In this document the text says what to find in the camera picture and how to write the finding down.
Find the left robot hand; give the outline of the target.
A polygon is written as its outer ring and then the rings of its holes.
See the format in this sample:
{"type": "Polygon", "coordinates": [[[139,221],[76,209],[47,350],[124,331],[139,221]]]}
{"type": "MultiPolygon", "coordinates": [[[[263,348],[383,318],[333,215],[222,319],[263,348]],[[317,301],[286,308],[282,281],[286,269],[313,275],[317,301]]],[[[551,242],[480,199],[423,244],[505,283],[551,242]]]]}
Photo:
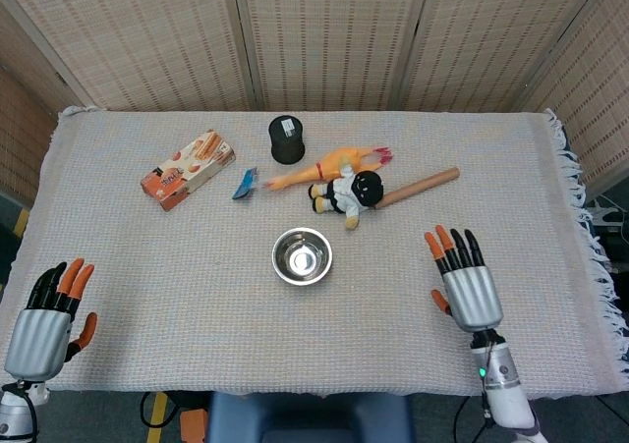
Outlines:
{"type": "Polygon", "coordinates": [[[19,313],[4,369],[13,378],[44,382],[91,342],[97,314],[86,316],[76,339],[71,332],[88,280],[94,271],[82,258],[61,262],[46,270],[31,289],[26,307],[19,313]]]}

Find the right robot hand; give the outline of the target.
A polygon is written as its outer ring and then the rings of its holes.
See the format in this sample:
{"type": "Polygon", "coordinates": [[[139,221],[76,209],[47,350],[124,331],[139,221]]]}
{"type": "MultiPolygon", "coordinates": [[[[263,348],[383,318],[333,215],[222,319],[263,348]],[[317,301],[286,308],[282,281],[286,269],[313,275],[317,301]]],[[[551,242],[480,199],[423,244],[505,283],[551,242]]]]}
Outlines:
{"type": "Polygon", "coordinates": [[[465,229],[447,231],[442,225],[425,240],[441,276],[445,294],[432,290],[438,308],[451,316],[463,331],[485,332],[495,329],[503,310],[489,268],[474,234],[465,229]]]}

